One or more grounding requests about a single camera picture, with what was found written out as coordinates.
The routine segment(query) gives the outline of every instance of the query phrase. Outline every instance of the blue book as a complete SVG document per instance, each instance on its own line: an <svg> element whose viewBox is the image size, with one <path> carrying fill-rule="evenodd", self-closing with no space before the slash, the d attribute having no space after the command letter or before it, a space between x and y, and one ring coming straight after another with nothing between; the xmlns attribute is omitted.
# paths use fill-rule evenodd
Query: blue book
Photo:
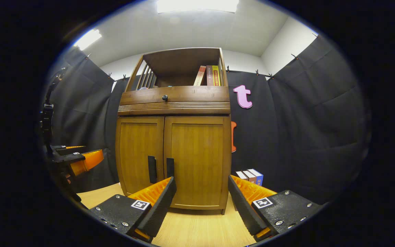
<svg viewBox="0 0 395 247"><path fill-rule="evenodd" d="M248 172L251 172L254 176L257 177L257 185L262 186L263 184L263 174L261 174L260 172L254 170L254 169L248 169Z"/></svg>

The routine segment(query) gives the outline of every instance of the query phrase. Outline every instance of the white ceiling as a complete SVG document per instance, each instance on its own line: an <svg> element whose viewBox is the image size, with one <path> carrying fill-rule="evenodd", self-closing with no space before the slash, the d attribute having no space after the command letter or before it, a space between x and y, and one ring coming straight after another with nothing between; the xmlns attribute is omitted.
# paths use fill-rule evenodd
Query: white ceiling
<svg viewBox="0 0 395 247"><path fill-rule="evenodd" d="M235 13L162 14L156 0L144 0L97 25L102 37L83 51L99 67L140 53L185 47L221 47L260 57L287 17L258 0L239 0Z"/></svg>

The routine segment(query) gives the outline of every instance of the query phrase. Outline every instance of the black cabinet handle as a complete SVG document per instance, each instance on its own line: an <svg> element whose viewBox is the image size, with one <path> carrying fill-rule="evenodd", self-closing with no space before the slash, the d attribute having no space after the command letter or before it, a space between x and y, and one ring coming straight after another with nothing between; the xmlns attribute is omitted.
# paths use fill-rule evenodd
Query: black cabinet handle
<svg viewBox="0 0 395 247"><path fill-rule="evenodd" d="M170 178L175 175L175 160L167 158L167 177Z"/></svg>
<svg viewBox="0 0 395 247"><path fill-rule="evenodd" d="M147 156L149 162L149 179L150 183L155 184L156 181L156 159L155 156Z"/></svg>

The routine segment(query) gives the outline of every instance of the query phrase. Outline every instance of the black curtain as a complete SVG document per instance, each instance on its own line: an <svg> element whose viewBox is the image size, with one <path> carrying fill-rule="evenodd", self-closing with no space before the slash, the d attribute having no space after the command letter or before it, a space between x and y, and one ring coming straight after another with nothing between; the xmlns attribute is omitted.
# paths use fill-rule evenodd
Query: black curtain
<svg viewBox="0 0 395 247"><path fill-rule="evenodd" d="M256 169L263 186L290 189L316 203L336 197L360 171L367 154L368 105L344 57L316 38L274 79L230 72L234 131L232 173ZM249 109L232 91L251 91Z"/></svg>
<svg viewBox="0 0 395 247"><path fill-rule="evenodd" d="M104 160L89 172L70 178L75 192L86 192L118 183L115 162L117 110L127 80L114 80L77 47L60 56L50 75L67 68L50 97L55 106L53 145L85 145L87 151L102 149Z"/></svg>

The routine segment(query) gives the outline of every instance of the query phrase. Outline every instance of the yellow book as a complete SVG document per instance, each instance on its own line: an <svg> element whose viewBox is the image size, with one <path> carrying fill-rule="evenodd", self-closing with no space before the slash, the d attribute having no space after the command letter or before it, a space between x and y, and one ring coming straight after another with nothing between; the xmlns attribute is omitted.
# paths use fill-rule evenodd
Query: yellow book
<svg viewBox="0 0 395 247"><path fill-rule="evenodd" d="M219 67L217 65L213 65L213 85L220 86L220 76L219 76Z"/></svg>

